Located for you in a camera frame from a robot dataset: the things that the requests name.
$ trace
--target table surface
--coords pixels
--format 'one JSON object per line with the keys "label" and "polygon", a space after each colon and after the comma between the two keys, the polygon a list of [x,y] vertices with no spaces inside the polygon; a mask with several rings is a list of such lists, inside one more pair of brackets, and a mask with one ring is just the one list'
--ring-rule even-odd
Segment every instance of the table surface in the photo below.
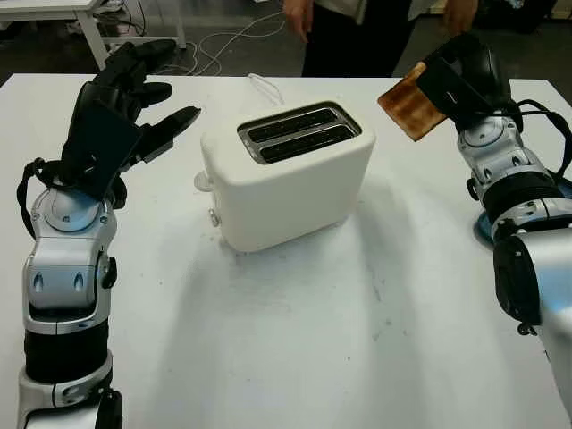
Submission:
{"label": "table surface", "polygon": [[0,0],[0,13],[87,11],[101,0]]}
{"label": "table surface", "polygon": [[[14,75],[0,88],[6,428],[23,362],[21,266],[32,249],[15,189],[25,163],[59,156],[87,78]],[[193,176],[204,130],[270,102],[246,78],[160,80],[173,95],[141,123],[190,104],[204,113],[173,150],[124,174],[110,347],[127,427],[569,427],[541,343],[517,335],[496,301],[492,252],[472,233],[480,208],[450,122],[413,143],[375,103],[396,80],[273,80],[287,102],[344,97],[378,141],[345,223],[246,255],[221,241]],[[512,84],[515,99],[572,122],[548,82]],[[545,119],[527,118],[524,139],[556,168],[562,138]]]}

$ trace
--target robotic hand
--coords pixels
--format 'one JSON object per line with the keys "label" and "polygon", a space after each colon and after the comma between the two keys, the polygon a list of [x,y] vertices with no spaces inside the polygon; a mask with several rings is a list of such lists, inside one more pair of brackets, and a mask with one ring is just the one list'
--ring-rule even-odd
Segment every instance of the robotic hand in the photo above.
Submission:
{"label": "robotic hand", "polygon": [[[172,147],[200,113],[185,107],[156,125],[135,125],[142,108],[171,95],[144,83],[175,48],[171,40],[124,44],[78,96],[59,161],[38,158],[24,169],[18,201],[36,245],[23,269],[26,366],[20,373],[18,429],[119,429],[122,397],[110,387],[107,349],[115,259],[114,209],[127,197],[120,178]],[[47,187],[31,214],[28,180]]]}
{"label": "robotic hand", "polygon": [[[572,160],[570,129],[533,100],[512,101],[496,58],[473,36],[452,39],[424,63],[416,86],[455,122],[458,150],[472,173],[469,194],[481,201],[492,225],[500,306],[520,322],[519,333],[540,336],[572,418],[572,199],[558,187]],[[521,105],[538,110],[520,112]],[[526,114],[545,114],[564,135],[556,173],[525,147],[520,132]]]}

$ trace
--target white toaster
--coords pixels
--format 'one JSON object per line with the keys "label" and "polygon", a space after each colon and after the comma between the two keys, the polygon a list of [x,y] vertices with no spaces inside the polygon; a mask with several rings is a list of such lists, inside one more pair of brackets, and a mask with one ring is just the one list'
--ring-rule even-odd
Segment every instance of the white toaster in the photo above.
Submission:
{"label": "white toaster", "polygon": [[253,252],[343,220],[354,206],[375,135],[339,102],[275,107],[206,132],[210,211],[226,241]]}

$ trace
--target floor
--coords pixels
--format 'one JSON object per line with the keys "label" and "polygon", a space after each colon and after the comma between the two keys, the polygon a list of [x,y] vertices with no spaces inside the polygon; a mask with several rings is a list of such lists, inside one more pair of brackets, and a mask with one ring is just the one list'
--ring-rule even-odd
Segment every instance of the floor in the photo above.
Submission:
{"label": "floor", "polygon": [[[156,0],[143,0],[148,34],[174,35],[169,16],[170,0],[158,7]],[[139,5],[130,0],[133,19],[141,22]],[[225,31],[237,31],[260,18],[278,12],[275,2],[255,4],[252,0],[188,0],[181,7],[188,40],[199,42],[205,36]],[[249,34],[264,35],[276,31],[282,22],[280,16],[261,21]],[[103,31],[124,31],[115,25],[105,25]],[[477,30],[502,59],[511,78],[548,79],[572,104],[572,22],[545,22],[533,35],[520,35],[507,30]],[[203,43],[209,53],[216,53],[231,38],[230,35],[213,36]],[[437,17],[422,17],[395,71],[403,75],[418,59],[432,52],[447,39]],[[372,49],[372,55],[382,55],[383,46]],[[266,76],[299,76],[304,47],[287,28],[267,38],[238,38],[220,57],[224,76],[244,76],[255,72]],[[209,60],[198,55],[200,71]],[[192,67],[193,49],[178,53],[172,63]],[[69,35],[62,21],[39,22],[38,28],[21,25],[7,34],[0,34],[0,85],[15,72],[92,73],[96,64],[85,39]],[[204,70],[205,75],[218,72],[215,64]]]}

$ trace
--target person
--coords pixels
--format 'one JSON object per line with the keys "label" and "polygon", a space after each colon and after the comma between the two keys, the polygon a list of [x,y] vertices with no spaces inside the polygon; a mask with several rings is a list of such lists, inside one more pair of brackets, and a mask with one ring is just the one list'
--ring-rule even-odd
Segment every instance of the person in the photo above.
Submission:
{"label": "person", "polygon": [[[416,17],[435,0],[283,0],[290,27],[306,43],[304,77],[390,77]],[[448,0],[452,36],[471,28],[478,0]]]}

